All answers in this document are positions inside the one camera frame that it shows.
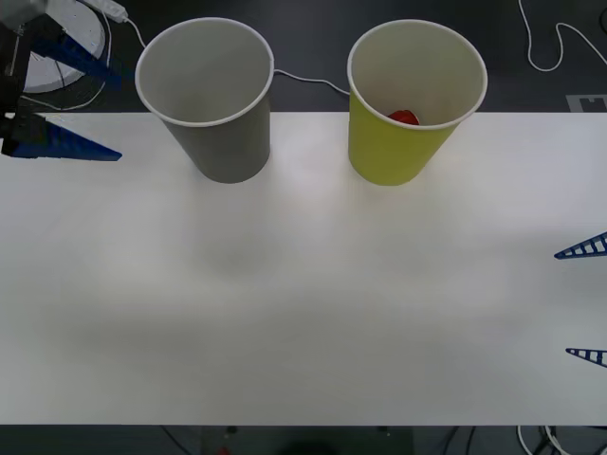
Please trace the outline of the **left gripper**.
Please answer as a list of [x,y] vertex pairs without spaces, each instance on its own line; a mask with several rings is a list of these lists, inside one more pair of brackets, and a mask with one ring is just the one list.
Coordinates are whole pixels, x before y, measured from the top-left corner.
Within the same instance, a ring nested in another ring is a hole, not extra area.
[[[86,75],[122,86],[109,63],[110,28],[90,44],[76,41],[57,21],[1,24],[1,154],[25,159],[118,161],[120,152],[58,126],[20,104],[27,91],[54,91]],[[6,113],[14,113],[7,118]]]

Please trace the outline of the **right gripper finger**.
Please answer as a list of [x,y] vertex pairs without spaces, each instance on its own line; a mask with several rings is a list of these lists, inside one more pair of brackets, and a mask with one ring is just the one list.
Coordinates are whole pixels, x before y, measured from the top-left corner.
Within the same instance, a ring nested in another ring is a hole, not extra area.
[[583,242],[574,244],[564,250],[557,252],[554,258],[557,260],[605,257],[607,255],[607,233],[603,232]]
[[565,352],[600,367],[607,367],[607,352],[605,350],[566,348]]

